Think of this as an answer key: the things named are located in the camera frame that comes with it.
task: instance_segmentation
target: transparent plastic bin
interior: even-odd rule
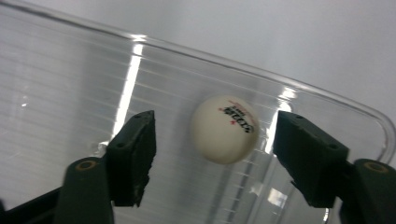
[[[258,112],[260,141],[218,165],[191,144],[205,99]],[[0,1],[0,198],[7,209],[62,185],[73,161],[103,153],[125,120],[155,110],[158,152],[140,208],[116,223],[338,223],[311,208],[272,153],[276,113],[316,123],[349,159],[389,162],[395,129],[378,111],[268,71],[14,1]]]

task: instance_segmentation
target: white wall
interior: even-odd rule
[[[267,69],[396,122],[391,0],[25,1]]]

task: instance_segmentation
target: printed logo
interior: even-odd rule
[[[236,107],[235,105],[219,108],[219,110],[233,119],[232,121],[230,121],[232,125],[237,123],[245,130],[245,133],[254,133],[253,126],[245,121],[245,113],[238,109],[238,107]]]

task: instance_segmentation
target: clear plastic container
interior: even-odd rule
[[[329,223],[272,154],[276,113],[300,114],[350,148],[389,162],[395,129],[378,111],[268,71],[14,1],[0,2],[0,198],[15,207],[62,185],[73,161],[103,153],[133,114],[155,110],[158,152],[140,208],[117,223]],[[218,165],[193,148],[191,114],[230,94],[258,112],[260,141]]]

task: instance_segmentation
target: white ball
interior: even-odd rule
[[[229,164],[244,159],[259,137],[253,108],[234,96],[216,96],[203,102],[191,121],[192,139],[208,160]]]

